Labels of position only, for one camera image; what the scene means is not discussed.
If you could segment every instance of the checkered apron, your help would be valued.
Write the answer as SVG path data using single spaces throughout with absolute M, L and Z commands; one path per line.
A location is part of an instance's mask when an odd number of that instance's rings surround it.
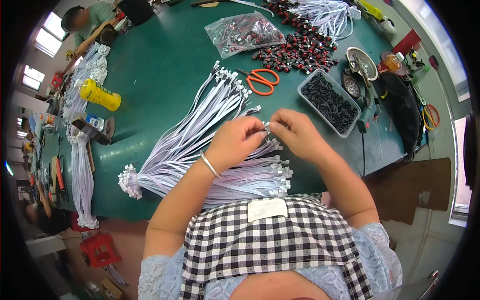
M 185 235 L 179 299 L 204 298 L 206 283 L 245 274 L 338 265 L 352 299 L 372 296 L 351 229 L 340 212 L 318 197 L 282 198 L 288 217 L 248 222 L 239 201 L 194 216 Z

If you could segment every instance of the woman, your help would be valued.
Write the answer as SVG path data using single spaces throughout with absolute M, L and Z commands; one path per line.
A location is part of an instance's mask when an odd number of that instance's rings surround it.
M 43 184 L 37 181 L 40 194 L 40 205 L 28 204 L 24 208 L 24 216 L 29 224 L 36 224 L 38 229 L 47 234 L 59 234 L 70 227 L 69 212 L 50 205 L 50 200 L 43 192 Z
M 306 115 L 282 108 L 269 128 L 318 167 L 335 208 L 294 195 L 201 213 L 214 172 L 242 162 L 266 137 L 256 117 L 226 122 L 205 153 L 213 170 L 197 160 L 150 220 L 139 299 L 368 299 L 401 285 L 400 261 L 362 180 Z
M 106 1 L 98 1 L 87 8 L 75 6 L 67 10 L 61 20 L 61 27 L 75 36 L 76 50 L 73 60 L 85 53 L 105 25 L 115 26 L 116 23 L 113 5 Z

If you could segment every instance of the green shirt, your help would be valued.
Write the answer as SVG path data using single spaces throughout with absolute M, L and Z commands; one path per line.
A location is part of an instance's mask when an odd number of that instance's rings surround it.
M 89 7 L 90 20 L 83 30 L 75 33 L 75 47 L 85 41 L 103 22 L 115 19 L 112 3 L 99 1 Z

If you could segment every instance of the black power cord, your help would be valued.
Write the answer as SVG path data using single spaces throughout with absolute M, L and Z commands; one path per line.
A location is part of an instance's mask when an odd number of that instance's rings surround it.
M 363 152 L 363 175 L 365 177 L 365 140 L 363 139 L 363 132 L 361 133 L 361 148 Z
M 81 239 L 81 240 L 84 240 L 84 239 L 82 239 L 81 237 L 69 237 L 69 238 L 66 238 L 66 239 L 62 239 L 62 238 L 60 238 L 58 235 L 55 235 L 55 237 L 57 237 L 57 238 L 60 239 L 60 240 L 69 240 L 69 239 Z

